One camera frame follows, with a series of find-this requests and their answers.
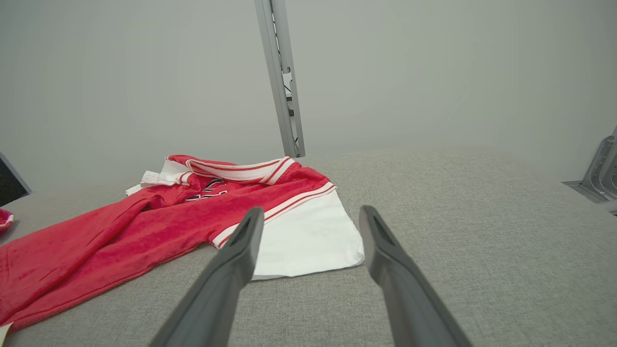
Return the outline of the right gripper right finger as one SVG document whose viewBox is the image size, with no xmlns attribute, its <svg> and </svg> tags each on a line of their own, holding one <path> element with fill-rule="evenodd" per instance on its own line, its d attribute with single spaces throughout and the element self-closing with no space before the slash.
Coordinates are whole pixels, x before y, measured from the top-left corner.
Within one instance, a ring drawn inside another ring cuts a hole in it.
<svg viewBox="0 0 617 347">
<path fill-rule="evenodd" d="M 373 206 L 362 206 L 359 227 L 370 277 L 381 288 L 397 347 L 472 344 L 414 260 Z"/>
</svg>

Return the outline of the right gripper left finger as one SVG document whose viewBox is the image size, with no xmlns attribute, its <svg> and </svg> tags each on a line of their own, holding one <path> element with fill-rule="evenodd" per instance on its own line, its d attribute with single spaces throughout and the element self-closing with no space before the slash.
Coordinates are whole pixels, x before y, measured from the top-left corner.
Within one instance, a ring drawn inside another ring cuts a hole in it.
<svg viewBox="0 0 617 347">
<path fill-rule="evenodd" d="M 225 347 L 241 290 L 253 278 L 264 210 L 250 209 L 150 343 L 152 347 Z"/>
</svg>

